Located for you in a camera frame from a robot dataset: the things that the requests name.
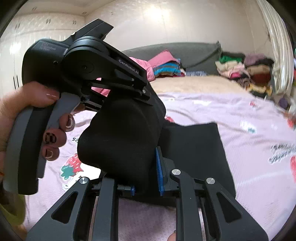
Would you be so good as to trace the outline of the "left hand painted nails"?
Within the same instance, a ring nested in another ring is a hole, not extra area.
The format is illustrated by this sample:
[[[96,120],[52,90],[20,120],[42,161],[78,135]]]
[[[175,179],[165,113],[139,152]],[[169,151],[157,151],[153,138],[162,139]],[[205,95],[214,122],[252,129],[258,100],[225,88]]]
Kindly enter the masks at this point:
[[[4,161],[6,147],[11,129],[17,115],[27,106],[44,108],[54,104],[60,93],[35,81],[23,85],[1,99],[1,179],[4,178]],[[43,134],[42,155],[46,160],[54,161],[59,157],[59,148],[66,144],[66,133],[74,129],[75,121],[70,113],[63,114],[59,119],[58,128],[50,128]]]

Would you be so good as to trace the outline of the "right hand thumb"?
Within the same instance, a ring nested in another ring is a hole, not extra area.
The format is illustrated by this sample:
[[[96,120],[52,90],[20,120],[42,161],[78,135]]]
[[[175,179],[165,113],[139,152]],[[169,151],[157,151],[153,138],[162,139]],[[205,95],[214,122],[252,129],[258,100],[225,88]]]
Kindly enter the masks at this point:
[[[167,241],[176,241],[176,230],[168,237]]]

